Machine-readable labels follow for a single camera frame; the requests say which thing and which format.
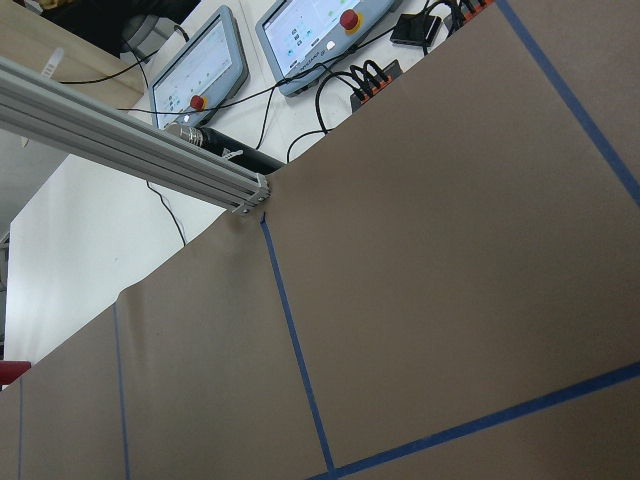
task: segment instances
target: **red object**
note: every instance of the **red object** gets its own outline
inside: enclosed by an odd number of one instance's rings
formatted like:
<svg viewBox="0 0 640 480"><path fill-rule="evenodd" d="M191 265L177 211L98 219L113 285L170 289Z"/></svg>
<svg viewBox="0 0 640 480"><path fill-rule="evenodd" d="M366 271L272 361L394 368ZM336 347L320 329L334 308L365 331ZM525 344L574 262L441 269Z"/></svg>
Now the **red object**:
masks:
<svg viewBox="0 0 640 480"><path fill-rule="evenodd" d="M200 95L194 95L193 97L191 97L189 105L194 110L201 112L204 109L204 98L202 98Z"/></svg>
<svg viewBox="0 0 640 480"><path fill-rule="evenodd" d="M358 14L352 8L345 10L342 15L340 15L340 25L342 25L345 30L353 30L358 26L359 22Z"/></svg>
<svg viewBox="0 0 640 480"><path fill-rule="evenodd" d="M31 368L31 362L9 362L0 360L0 385L11 385Z"/></svg>

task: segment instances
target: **black device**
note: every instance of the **black device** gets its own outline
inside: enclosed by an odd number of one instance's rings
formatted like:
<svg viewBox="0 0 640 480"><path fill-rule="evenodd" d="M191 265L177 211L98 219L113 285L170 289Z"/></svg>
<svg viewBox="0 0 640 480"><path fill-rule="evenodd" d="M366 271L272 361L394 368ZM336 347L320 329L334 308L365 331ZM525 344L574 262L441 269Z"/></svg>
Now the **black device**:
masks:
<svg viewBox="0 0 640 480"><path fill-rule="evenodd" d="M222 5L151 82L153 124L205 125L248 74L237 22Z"/></svg>
<svg viewBox="0 0 640 480"><path fill-rule="evenodd" d="M283 95L306 90L402 0L275 0L256 34Z"/></svg>
<svg viewBox="0 0 640 480"><path fill-rule="evenodd" d="M167 125L165 131L255 173L267 175L284 165L213 128L190 127L174 122Z"/></svg>
<svg viewBox="0 0 640 480"><path fill-rule="evenodd" d="M371 89L374 96L377 95L382 89L386 88L391 82L397 79L400 75L402 75L402 68L400 67L400 62L398 60L394 60L389 65L387 65L383 69L384 78L379 73L374 76L377 85L372 83L371 80L367 80L366 77L364 81L367 83L367 86ZM351 103L351 113L355 113L362 105L367 103L371 98L366 92L362 92L365 95L365 99L358 97L355 93L351 94L349 97L349 101Z"/></svg>
<svg viewBox="0 0 640 480"><path fill-rule="evenodd" d="M436 38L442 19L426 13L402 14L391 33L391 42L400 45L430 47Z"/></svg>

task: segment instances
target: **black cylinder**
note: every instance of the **black cylinder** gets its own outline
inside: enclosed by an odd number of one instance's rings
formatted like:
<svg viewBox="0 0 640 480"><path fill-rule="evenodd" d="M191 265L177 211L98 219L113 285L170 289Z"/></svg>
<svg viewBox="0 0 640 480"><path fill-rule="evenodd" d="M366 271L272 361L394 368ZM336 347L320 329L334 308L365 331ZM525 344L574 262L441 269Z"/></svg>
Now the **black cylinder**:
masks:
<svg viewBox="0 0 640 480"><path fill-rule="evenodd" d="M180 137L189 143L197 145L216 155L228 159L231 163L251 170L252 172L267 175L275 172L282 165L273 157L259 152L249 145L234 140L213 128L188 127L178 123L167 125L165 131Z"/></svg>

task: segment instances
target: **power strip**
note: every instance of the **power strip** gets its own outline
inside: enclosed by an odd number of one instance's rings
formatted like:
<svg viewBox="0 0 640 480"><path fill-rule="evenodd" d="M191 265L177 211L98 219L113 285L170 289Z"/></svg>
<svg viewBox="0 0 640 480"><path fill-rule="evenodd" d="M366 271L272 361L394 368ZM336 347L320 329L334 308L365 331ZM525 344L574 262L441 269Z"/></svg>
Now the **power strip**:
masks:
<svg viewBox="0 0 640 480"><path fill-rule="evenodd" d="M462 8L462 13L464 14L465 23L471 20L473 17L478 15L482 10L491 5L494 0L484 0L484 5L482 5L478 0L470 0L471 5L475 9L474 13L471 13L469 9L462 3L460 7Z"/></svg>
<svg viewBox="0 0 640 480"><path fill-rule="evenodd" d="M369 81L369 87L371 88L371 91L373 92L373 96L376 96L387 85L389 85L391 82L393 82L396 78L398 78L400 75L402 75L404 73L402 71L402 68L400 68L400 63L398 62L398 60L394 60L389 65L387 65L385 68L383 68L383 70L384 70L385 75L387 76L387 80L383 80L380 75L375 75L375 77L374 77L380 83L380 87L376 87L375 85L373 85L371 83L371 81ZM371 100L372 96L367 95L365 92L362 92L362 93L363 93L363 95L365 97L364 100L360 100L356 96L355 93L351 94L351 97L350 97L351 112L355 112L362 105L364 105L369 100Z"/></svg>

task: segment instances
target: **black cable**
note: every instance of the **black cable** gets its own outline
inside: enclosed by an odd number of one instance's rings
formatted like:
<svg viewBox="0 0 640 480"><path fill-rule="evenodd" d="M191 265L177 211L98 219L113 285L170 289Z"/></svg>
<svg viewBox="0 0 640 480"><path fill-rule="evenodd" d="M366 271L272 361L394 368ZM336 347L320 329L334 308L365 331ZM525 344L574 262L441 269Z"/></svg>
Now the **black cable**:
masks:
<svg viewBox="0 0 640 480"><path fill-rule="evenodd" d="M464 4L465 7L467 7L467 10L469 10L469 13L476 13L476 9L473 7L473 4L471 3L471 0L460 0L460 3Z"/></svg>
<svg viewBox="0 0 640 480"><path fill-rule="evenodd" d="M124 42L124 44L127 46L129 51L135 57L136 64L140 67L140 71L142 72L142 78L144 78L144 84L147 87L147 90L149 90L149 80L147 79L147 74L145 73L144 67L142 66L142 60L140 60L140 57L138 57L138 54L135 52L135 50L131 48L131 45L129 44L129 42L127 42L127 40L124 37L120 37L120 38L122 38L122 41Z"/></svg>
<svg viewBox="0 0 640 480"><path fill-rule="evenodd" d="M380 65L378 65L373 60L366 60L362 66L362 68L365 68L365 69L368 69L369 67L375 70L376 74L380 77L380 79L383 82L386 82L389 80L389 75L387 75L387 72L385 72L384 69L381 68Z"/></svg>
<svg viewBox="0 0 640 480"><path fill-rule="evenodd" d="M324 65L324 64L323 64L322 66L324 67L324 69L325 69L325 71L326 71L327 73L333 73L333 70L331 70L331 68L327 67L327 66L326 66L326 65ZM351 88L358 88L358 87L356 87L355 85L352 85L351 83L347 82L347 81L346 81L344 78L342 78L342 77L337 77L337 78L338 78L338 80L340 80L342 83L344 83L345 85L347 85L347 86L349 86L349 87L351 87Z"/></svg>
<svg viewBox="0 0 640 480"><path fill-rule="evenodd" d="M102 78L97 78L95 80L80 80L80 81L73 81L73 82L60 82L63 85L86 85L89 83L100 83L100 82L105 82L107 80L111 80L112 78L115 78L119 75L122 75L123 73L127 73L129 70L131 70L132 68L136 68L140 63L148 60L149 58L151 58L152 56L154 56L156 53L158 53L158 50L156 50L155 52L151 52L149 55L147 55L146 57L143 57L142 59L140 59L139 62L134 63L133 65L129 65L127 68L125 68L124 70L120 70L117 73L114 73L113 75L107 75L106 77L102 77Z"/></svg>
<svg viewBox="0 0 640 480"><path fill-rule="evenodd" d="M358 85L360 85L360 89L364 91L369 97L373 97L373 85L376 88L380 88L380 82L371 75L367 70L357 65L351 65L349 67L349 71L351 74L358 80Z"/></svg>
<svg viewBox="0 0 640 480"><path fill-rule="evenodd" d="M142 68L142 65L140 64L140 59L138 58L138 55L136 54L136 52L133 51L133 48L131 48L131 45L129 45L129 42L127 42L124 38L122 40L124 41L124 43L129 48L129 51L131 51L131 53L133 53L133 56L136 57L136 60L138 60L138 65L140 65L140 70L142 70L142 76L144 77L144 83L147 86L147 90L149 90L149 82L147 81L147 74L145 73L144 68ZM151 190L153 193L155 193L156 195L158 195L158 197L160 197L160 203L162 203L162 206L167 210L167 212L169 212L169 215L171 215L171 219L173 220L173 223L175 224L176 228L178 229L178 233L180 234L180 240L182 240L182 246L186 247L187 246L187 240L184 237L184 234L182 233L182 229L180 228L180 225L178 224L178 219L174 215L174 213L171 210L171 208L169 207L169 205L167 205L164 195L162 195L159 191L157 191L153 187L151 187L151 183L149 183L149 180L145 180L145 182L147 182L147 188L149 190Z"/></svg>
<svg viewBox="0 0 640 480"><path fill-rule="evenodd" d="M160 202L162 203L162 206L167 210L167 212L169 212L169 215L171 215L171 219L173 220L173 223L176 225L176 228L178 229L178 233L180 234L180 240L182 240L182 246L186 247L187 246L187 239L185 238L184 233L182 233L182 229L180 228L180 224L178 223L178 219L176 218L176 216L171 211L171 208L169 207L169 205L166 204L166 199L164 198L164 195L162 195L159 191L155 190L151 186L151 183L149 183L149 180L145 180L145 181L147 182L147 188L149 188L149 190L151 190L153 193L158 195L158 197L160 197Z"/></svg>
<svg viewBox="0 0 640 480"><path fill-rule="evenodd" d="M446 5L447 7L449 7L449 10L451 10L453 25L451 27L451 30L449 30L449 35L447 35L447 37L450 37L456 30L462 28L465 21L464 14L462 13L462 10L460 10L460 6L452 0L437 0L431 5L429 5L427 2L427 5L425 5L425 8L422 9L420 14L429 15L438 5Z"/></svg>
<svg viewBox="0 0 640 480"><path fill-rule="evenodd" d="M264 111L264 120L262 121L262 131L260 132L260 140L258 140L258 146L256 150L260 150L262 146L262 141L264 140L264 133L267 129L267 118L269 117L269 107L271 106L271 99L273 98L273 92L276 91L276 87L271 89L271 93L269 94L269 100L267 100L267 108Z"/></svg>
<svg viewBox="0 0 640 480"><path fill-rule="evenodd" d="M287 163L289 163L291 160L291 150L293 149L293 146L298 143L300 140L302 140L304 137L308 137L309 135L315 135L318 133L324 133L322 130L312 130L310 132L307 133L303 133L302 135L299 135L298 137L296 137L296 139L291 142L291 145L289 145L289 149L287 150Z"/></svg>
<svg viewBox="0 0 640 480"><path fill-rule="evenodd" d="M322 119L322 112L320 111L320 94L322 93L322 90L324 89L327 82L335 77L349 77L357 81L357 79L354 78L354 75L351 73L333 72L327 75L326 77L324 77L322 82L320 82L320 85L318 86L318 90L316 91L316 116L318 117L318 123L320 124L320 128L322 129L322 132L325 135L329 133L329 130L327 129L326 125L324 124L324 120ZM353 93L358 95L360 92L357 89L354 89Z"/></svg>
<svg viewBox="0 0 640 480"><path fill-rule="evenodd" d="M196 110L192 110L192 111L186 111L186 112L179 112L178 114L180 115L190 115L190 114L195 114L195 113L201 113L201 112L211 112L211 111L217 111L223 108L229 108L229 107L233 107L234 105L238 105L240 103L246 102L248 100L251 100L252 98L255 97L259 97L260 95L264 95L267 92L271 92L271 90L273 88L278 88L282 85L286 85L287 83L291 83L294 80L298 80L299 78L302 78L306 75L309 75L311 72L313 72L314 70L317 70L318 68L327 68L327 64L328 63L333 63L333 62L339 62L343 59L345 59L346 57L348 57L349 55L351 55L353 52L355 52L356 50L359 50L359 47L352 47L350 49L348 49L346 52L341 53L340 55L337 55L335 57L332 57L324 62L318 62L316 64L314 64L311 68L309 68L308 70L303 70L302 72L297 73L296 75L292 76L292 77L285 77L282 80L277 81L274 85L272 85L269 88L265 88L264 90L260 90L259 92L256 92L252 95L249 95L248 97L245 98L241 98L240 100L236 100L235 102L231 102L231 103L226 103L224 105L218 105L217 107L210 107L210 108L205 108L202 109L200 111L196 111ZM118 108L117 110L121 111L121 112L141 112L141 113L150 113L150 114L155 114L155 115L177 115L176 112L161 112L158 110L144 110L141 108Z"/></svg>
<svg viewBox="0 0 640 480"><path fill-rule="evenodd" d="M182 38L184 38L185 43L189 41L189 35L187 35L187 32L185 31L185 29L182 28L177 23L173 26L173 31L180 32L182 34Z"/></svg>
<svg viewBox="0 0 640 480"><path fill-rule="evenodd" d="M367 40L364 43L361 43L360 45L358 45L358 47L356 48L356 50L360 50L364 47L366 47L367 45L371 45L373 42L375 42L376 40L380 40L382 37L384 37L385 35L388 35L389 33L393 32L396 28L396 25L394 25L393 27L389 28L388 30L385 30L384 32L376 35L375 37L373 37L370 40Z"/></svg>

